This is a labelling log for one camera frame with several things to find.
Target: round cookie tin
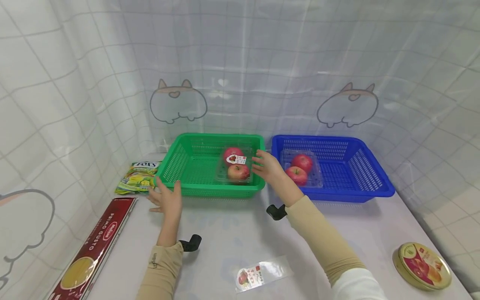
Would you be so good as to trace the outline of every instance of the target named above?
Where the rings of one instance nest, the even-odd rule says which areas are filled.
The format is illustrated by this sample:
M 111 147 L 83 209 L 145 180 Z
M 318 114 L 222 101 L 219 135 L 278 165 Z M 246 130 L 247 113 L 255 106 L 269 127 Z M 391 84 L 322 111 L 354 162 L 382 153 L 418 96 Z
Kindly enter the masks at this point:
M 393 253 L 396 270 L 411 285 L 426 291 L 450 285 L 452 275 L 446 262 L 430 248 L 415 242 L 405 243 Z

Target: white backdrop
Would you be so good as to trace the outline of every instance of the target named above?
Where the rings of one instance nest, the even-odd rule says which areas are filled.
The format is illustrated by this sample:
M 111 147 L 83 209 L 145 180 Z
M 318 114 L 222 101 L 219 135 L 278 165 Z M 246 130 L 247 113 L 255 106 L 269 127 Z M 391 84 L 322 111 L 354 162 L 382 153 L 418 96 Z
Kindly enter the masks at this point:
M 46 293 L 127 165 L 183 132 L 361 138 L 480 291 L 478 7 L 0 0 L 0 214 L 43 212 L 0 247 L 0 299 Z

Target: human hand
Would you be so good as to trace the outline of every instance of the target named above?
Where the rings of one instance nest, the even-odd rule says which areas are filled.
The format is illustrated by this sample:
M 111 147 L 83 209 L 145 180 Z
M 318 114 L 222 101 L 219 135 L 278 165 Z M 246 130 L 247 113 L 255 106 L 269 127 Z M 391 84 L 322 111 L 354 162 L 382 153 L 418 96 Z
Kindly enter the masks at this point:
M 303 197 L 303 192 L 283 171 L 282 166 L 273 155 L 257 150 L 257 156 L 252 157 L 252 160 L 261 166 L 253 164 L 252 172 L 270 184 L 287 207 L 292 206 Z
M 151 187 L 148 188 L 147 199 L 157 207 L 150 208 L 151 212 L 163 213 L 165 219 L 174 221 L 179 220 L 182 210 L 181 186 L 180 180 L 175 183 L 173 192 L 162 183 L 160 177 L 156 177 L 156 184 L 161 193 L 156 192 Z
M 261 164 L 261 166 L 253 164 L 252 172 L 262 177 L 268 184 L 273 185 L 286 175 L 282 166 L 273 155 L 260 149 L 257 150 L 256 155 L 258 157 L 252 157 L 252 160 Z

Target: price label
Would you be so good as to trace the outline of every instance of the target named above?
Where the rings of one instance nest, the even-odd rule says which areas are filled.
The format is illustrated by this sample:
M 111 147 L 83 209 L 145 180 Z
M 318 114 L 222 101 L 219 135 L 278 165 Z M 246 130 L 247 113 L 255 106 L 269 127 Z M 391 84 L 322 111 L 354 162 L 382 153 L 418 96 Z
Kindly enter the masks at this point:
M 236 154 L 232 154 L 229 157 L 227 157 L 227 162 L 231 164 L 245 165 L 246 161 L 247 161 L 246 156 L 239 156 Z

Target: black handle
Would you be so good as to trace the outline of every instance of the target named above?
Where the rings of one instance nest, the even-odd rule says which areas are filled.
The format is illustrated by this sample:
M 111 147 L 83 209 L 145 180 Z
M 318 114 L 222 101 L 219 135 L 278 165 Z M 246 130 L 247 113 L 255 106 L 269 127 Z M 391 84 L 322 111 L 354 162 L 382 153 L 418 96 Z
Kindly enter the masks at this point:
M 190 241 L 179 240 L 183 247 L 183 252 L 193 252 L 197 251 L 200 243 L 202 242 L 202 237 L 198 234 L 192 235 Z
M 267 214 L 269 214 L 273 220 L 278 221 L 283 219 L 287 215 L 285 211 L 285 204 L 282 205 L 280 208 L 277 208 L 275 205 L 270 205 L 267 207 Z

